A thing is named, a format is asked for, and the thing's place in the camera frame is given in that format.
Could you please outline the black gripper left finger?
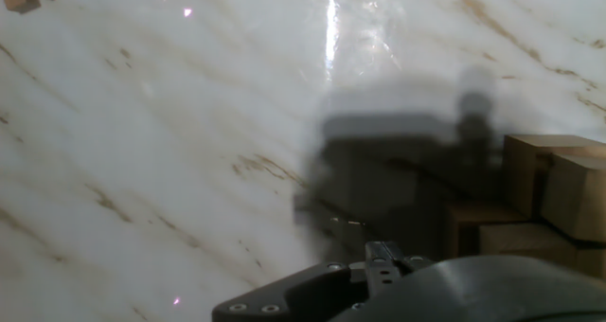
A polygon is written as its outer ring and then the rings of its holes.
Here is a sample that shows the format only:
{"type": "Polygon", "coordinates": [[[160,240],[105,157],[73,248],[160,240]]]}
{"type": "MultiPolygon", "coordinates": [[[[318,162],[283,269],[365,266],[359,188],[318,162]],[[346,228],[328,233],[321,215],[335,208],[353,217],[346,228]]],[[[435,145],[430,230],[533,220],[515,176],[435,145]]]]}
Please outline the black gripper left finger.
{"type": "Polygon", "coordinates": [[[217,305],[212,322],[321,322],[362,308],[401,279],[405,256],[392,241],[365,245],[365,259],[314,265],[217,305]]]}

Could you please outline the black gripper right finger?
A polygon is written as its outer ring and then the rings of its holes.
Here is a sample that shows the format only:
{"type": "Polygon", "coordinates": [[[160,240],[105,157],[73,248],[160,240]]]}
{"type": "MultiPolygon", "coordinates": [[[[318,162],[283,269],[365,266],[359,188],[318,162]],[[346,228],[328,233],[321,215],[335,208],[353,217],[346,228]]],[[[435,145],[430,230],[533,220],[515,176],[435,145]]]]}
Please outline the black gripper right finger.
{"type": "Polygon", "coordinates": [[[401,262],[408,271],[418,271],[434,264],[432,260],[423,256],[406,256],[401,262]]]}

